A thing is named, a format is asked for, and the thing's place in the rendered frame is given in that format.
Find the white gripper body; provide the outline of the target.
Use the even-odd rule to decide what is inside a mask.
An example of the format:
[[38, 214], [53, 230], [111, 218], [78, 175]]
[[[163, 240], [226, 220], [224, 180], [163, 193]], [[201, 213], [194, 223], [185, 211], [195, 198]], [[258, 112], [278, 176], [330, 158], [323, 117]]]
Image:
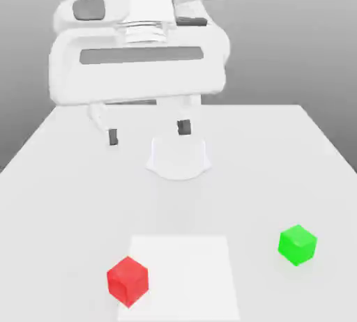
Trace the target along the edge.
[[50, 52], [50, 98], [89, 105], [219, 93], [229, 55], [217, 26], [179, 26], [164, 43], [126, 43], [111, 28], [71, 29]]

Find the small red cube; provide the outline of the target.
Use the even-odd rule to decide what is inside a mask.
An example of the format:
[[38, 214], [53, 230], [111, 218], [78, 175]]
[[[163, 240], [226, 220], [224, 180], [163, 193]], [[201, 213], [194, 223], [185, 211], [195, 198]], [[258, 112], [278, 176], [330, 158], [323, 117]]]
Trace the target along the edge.
[[107, 285], [112, 296], [131, 307], [149, 290], [149, 271], [127, 256], [107, 271]]

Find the small green cube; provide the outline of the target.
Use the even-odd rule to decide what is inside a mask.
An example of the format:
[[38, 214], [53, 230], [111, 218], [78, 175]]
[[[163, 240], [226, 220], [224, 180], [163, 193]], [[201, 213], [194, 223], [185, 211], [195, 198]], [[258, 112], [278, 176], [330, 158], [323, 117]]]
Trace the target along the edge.
[[317, 237], [297, 224], [280, 233], [278, 252], [299, 266], [314, 256], [316, 246]]

